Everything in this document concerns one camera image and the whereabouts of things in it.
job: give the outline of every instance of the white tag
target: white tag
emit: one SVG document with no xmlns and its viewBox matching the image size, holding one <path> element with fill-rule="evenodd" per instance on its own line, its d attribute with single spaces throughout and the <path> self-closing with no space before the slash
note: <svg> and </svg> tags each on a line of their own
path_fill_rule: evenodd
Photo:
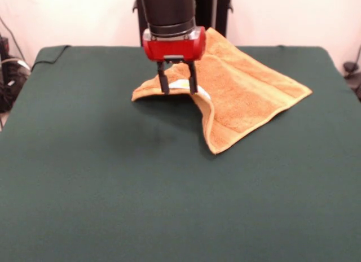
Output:
<svg viewBox="0 0 361 262">
<path fill-rule="evenodd" d="M 190 82 L 189 80 L 177 80 L 169 84 L 169 89 L 190 89 Z M 198 85 L 198 93 L 205 95 L 210 100 L 210 95 Z"/>
</svg>

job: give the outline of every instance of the towel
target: towel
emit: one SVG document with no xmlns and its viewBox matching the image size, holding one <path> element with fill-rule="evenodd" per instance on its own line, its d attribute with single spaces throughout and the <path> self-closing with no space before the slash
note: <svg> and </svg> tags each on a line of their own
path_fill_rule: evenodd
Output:
<svg viewBox="0 0 361 262">
<path fill-rule="evenodd" d="M 229 149 L 312 94 L 305 85 L 241 52 L 216 30 L 209 28 L 206 37 L 205 54 L 196 61 L 197 94 L 190 94 L 186 64 L 174 64 L 165 73 L 170 94 L 189 94 L 200 109 L 203 135 L 212 153 Z M 131 100 L 162 94 L 156 76 L 135 89 Z"/>
</svg>

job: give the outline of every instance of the table surface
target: table surface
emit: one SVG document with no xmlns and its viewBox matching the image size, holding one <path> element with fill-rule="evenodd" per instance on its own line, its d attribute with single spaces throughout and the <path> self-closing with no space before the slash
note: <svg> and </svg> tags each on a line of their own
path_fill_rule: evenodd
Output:
<svg viewBox="0 0 361 262">
<path fill-rule="evenodd" d="M 318 47 L 242 47 L 314 93 L 212 155 L 132 47 L 53 47 L 0 134 L 2 261 L 360 261 L 360 104 Z"/>
</svg>

